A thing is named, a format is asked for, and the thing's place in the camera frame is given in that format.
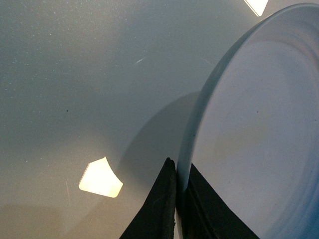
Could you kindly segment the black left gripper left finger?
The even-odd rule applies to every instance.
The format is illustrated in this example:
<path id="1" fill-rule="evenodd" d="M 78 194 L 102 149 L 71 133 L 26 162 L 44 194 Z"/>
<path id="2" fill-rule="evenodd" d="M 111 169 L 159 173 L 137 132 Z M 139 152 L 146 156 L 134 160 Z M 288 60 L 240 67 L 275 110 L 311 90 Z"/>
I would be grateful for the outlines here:
<path id="1" fill-rule="evenodd" d="M 167 158 L 143 204 L 122 239 L 174 238 L 176 203 L 175 163 Z"/>

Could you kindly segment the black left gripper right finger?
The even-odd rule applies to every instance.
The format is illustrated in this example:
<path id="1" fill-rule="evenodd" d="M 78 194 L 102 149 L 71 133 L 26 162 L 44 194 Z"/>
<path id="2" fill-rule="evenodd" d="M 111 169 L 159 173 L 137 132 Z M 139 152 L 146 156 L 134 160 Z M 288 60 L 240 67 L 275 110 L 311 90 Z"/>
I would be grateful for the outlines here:
<path id="1" fill-rule="evenodd" d="M 184 239 L 257 239 L 191 165 L 181 221 Z"/>

